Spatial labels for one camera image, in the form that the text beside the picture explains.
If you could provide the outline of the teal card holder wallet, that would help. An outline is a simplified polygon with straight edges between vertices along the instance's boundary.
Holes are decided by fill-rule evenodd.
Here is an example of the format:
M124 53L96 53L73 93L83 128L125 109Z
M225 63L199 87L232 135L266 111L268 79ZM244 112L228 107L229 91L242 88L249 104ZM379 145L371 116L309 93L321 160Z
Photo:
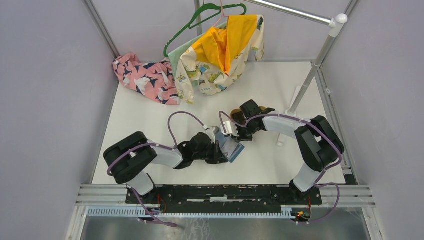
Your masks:
M220 131L215 134L215 139L218 141L220 151L230 163L233 163L245 149L244 145L230 136L224 136Z

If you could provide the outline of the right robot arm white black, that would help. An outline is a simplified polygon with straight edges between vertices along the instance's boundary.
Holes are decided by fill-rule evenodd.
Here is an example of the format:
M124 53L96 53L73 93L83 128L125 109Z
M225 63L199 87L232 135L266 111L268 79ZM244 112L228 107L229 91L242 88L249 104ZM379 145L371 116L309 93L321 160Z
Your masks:
M259 131L275 132L296 140L304 164L289 183L289 199L302 204L330 168L341 162L345 146L328 120L318 115L301 119L274 108L258 106L252 99L230 114L236 142L251 142Z

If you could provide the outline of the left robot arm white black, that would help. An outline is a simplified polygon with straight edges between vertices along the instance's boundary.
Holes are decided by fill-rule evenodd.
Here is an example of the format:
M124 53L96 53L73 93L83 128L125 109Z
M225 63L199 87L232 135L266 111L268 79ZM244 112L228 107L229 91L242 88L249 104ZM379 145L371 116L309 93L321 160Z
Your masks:
M137 131L107 148L103 158L108 166L107 175L112 176L118 185L127 185L136 191L145 204L151 204L157 198L155 183L144 171L148 165L182 170L194 161L205 161L209 165L229 161L222 153L219 141L202 132L172 148L153 142Z

